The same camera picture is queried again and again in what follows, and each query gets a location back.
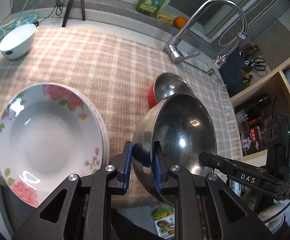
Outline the deep plate pink roses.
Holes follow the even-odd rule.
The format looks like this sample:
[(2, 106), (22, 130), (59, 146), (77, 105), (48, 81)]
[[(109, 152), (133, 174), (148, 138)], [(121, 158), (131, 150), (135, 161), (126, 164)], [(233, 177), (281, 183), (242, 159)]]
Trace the deep plate pink roses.
[(109, 136), (95, 105), (78, 90), (38, 83), (12, 98), (0, 117), (0, 171), (11, 191), (38, 207), (69, 175), (109, 162)]

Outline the large stainless steel bowl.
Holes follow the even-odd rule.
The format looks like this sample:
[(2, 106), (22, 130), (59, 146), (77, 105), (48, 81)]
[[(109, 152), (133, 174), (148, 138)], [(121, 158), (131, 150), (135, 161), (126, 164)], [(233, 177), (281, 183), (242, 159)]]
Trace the large stainless steel bowl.
[(216, 133), (206, 107), (192, 94), (173, 94), (148, 111), (132, 139), (132, 163), (138, 181), (157, 200), (174, 206), (175, 198), (162, 196), (155, 186), (151, 168), (155, 141), (176, 165), (192, 174), (212, 173), (212, 168), (199, 162), (202, 152), (217, 152)]

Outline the small red steel bowl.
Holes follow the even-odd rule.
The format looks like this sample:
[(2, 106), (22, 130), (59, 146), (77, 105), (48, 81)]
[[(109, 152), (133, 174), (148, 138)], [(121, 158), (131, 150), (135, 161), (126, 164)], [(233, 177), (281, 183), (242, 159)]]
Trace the small red steel bowl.
[(174, 73), (162, 73), (152, 83), (148, 90), (148, 106), (153, 108), (161, 100), (176, 94), (194, 94), (188, 82)]

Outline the light blue ceramic bowl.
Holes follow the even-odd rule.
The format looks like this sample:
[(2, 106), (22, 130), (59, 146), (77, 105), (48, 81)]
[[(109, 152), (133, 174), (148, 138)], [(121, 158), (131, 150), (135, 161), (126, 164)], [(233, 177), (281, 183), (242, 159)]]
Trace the light blue ceramic bowl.
[(36, 26), (33, 23), (16, 27), (0, 43), (0, 52), (8, 60), (15, 60), (25, 55), (35, 39)]

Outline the wooden shelf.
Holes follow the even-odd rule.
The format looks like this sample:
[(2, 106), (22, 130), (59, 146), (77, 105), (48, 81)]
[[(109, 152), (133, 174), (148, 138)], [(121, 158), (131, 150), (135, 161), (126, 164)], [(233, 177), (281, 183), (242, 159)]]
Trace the wooden shelf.
[(287, 108), (290, 117), (290, 85), (286, 78), (286, 71), (290, 69), (290, 57), (269, 74), (256, 81), (253, 85), (230, 98), (234, 108), (251, 101), (263, 94), (275, 103), (275, 111), (284, 114)]

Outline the black thermos bottle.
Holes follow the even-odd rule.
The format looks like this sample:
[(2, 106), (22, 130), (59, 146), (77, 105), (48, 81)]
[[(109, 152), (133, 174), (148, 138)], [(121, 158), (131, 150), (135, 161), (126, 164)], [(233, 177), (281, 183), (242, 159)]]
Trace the black thermos bottle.
[(261, 110), (271, 104), (267, 93), (257, 96), (236, 108), (235, 116), (240, 120), (254, 120), (261, 116)]

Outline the knife holder with scissors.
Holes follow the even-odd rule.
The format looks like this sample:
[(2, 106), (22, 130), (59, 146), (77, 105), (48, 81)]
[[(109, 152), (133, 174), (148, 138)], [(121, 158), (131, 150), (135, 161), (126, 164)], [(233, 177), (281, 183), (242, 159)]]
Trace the knife holder with scissors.
[(267, 64), (259, 47), (251, 43), (229, 55), (219, 70), (230, 97), (249, 87), (257, 74), (266, 75), (266, 71)]

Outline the plaid tablecloth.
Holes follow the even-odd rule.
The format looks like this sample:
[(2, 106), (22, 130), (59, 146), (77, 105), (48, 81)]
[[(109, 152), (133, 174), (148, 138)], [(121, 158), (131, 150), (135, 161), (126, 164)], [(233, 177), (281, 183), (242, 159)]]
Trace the plaid tablecloth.
[[(161, 51), (86, 28), (39, 27), (24, 57), (8, 60), (0, 53), (0, 116), (12, 97), (31, 85), (72, 87), (98, 109), (115, 155), (148, 112), (149, 87), (166, 72), (183, 77), (206, 107), (218, 155), (241, 160), (238, 126), (225, 86), (185, 63), (172, 64)], [(1, 169), (0, 184), (5, 184)]]

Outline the orange fruit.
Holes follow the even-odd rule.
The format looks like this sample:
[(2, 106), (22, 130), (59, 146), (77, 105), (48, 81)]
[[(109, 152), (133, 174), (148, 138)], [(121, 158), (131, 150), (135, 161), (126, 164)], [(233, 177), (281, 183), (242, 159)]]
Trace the orange fruit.
[(182, 16), (178, 16), (174, 18), (174, 21), (173, 21), (173, 25), (178, 29), (181, 29), (186, 23), (187, 23), (187, 19)]

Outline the yellow sponge cloth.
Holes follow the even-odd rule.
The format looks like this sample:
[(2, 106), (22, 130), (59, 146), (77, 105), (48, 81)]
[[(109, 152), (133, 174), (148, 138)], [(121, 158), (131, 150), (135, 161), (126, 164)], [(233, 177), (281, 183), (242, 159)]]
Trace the yellow sponge cloth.
[(164, 10), (158, 11), (156, 18), (167, 25), (172, 25), (174, 21), (172, 15)]

